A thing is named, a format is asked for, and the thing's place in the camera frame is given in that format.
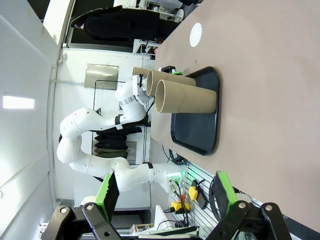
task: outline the silver wall plate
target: silver wall plate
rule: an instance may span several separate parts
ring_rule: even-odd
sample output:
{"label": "silver wall plate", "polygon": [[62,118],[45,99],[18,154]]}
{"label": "silver wall plate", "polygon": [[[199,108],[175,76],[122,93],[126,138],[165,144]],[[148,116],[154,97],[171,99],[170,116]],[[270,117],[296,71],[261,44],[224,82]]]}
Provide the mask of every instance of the silver wall plate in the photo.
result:
{"label": "silver wall plate", "polygon": [[88,63],[85,71],[84,87],[117,90],[119,67]]}

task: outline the cardboard tube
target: cardboard tube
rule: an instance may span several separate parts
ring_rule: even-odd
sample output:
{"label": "cardboard tube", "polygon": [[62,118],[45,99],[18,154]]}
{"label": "cardboard tube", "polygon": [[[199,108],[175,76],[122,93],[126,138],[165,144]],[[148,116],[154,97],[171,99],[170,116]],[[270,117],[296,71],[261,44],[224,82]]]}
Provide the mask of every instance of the cardboard tube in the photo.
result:
{"label": "cardboard tube", "polygon": [[134,67],[132,71],[132,76],[143,74],[143,77],[146,78],[148,76],[149,71],[149,69]]}
{"label": "cardboard tube", "polygon": [[148,96],[156,95],[157,85],[160,80],[196,86],[196,80],[191,77],[150,70],[146,81],[146,94],[148,94]]}
{"label": "cardboard tube", "polygon": [[201,87],[160,80],[154,101],[158,113],[209,114],[216,110],[217,93]]}

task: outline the fluorescent light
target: fluorescent light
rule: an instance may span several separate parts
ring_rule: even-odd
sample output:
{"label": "fluorescent light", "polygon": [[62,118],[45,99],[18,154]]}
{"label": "fluorescent light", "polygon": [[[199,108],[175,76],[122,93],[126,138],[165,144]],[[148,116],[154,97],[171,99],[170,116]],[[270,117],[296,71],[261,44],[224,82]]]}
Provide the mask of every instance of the fluorescent light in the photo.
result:
{"label": "fluorescent light", "polygon": [[3,96],[4,109],[34,109],[35,100],[31,98]]}

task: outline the table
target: table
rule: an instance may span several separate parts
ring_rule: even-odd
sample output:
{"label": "table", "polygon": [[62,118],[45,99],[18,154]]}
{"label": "table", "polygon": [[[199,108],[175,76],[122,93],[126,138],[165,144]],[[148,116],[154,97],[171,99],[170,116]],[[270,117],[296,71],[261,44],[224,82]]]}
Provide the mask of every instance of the table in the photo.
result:
{"label": "table", "polygon": [[[216,67],[218,146],[201,156],[173,143],[169,113],[152,113],[151,137],[283,214],[320,232],[320,2],[205,0],[156,53],[186,75]],[[196,47],[189,44],[202,25]]]}

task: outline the black tray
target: black tray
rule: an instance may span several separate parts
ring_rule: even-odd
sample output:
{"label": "black tray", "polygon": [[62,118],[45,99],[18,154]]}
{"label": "black tray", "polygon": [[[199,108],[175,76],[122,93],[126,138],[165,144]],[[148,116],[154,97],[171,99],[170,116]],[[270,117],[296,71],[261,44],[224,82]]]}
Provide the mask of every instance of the black tray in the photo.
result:
{"label": "black tray", "polygon": [[213,113],[173,113],[171,138],[174,143],[200,155],[209,155],[217,143],[220,80],[217,71],[205,67],[189,74],[196,86],[216,92],[216,110]]}

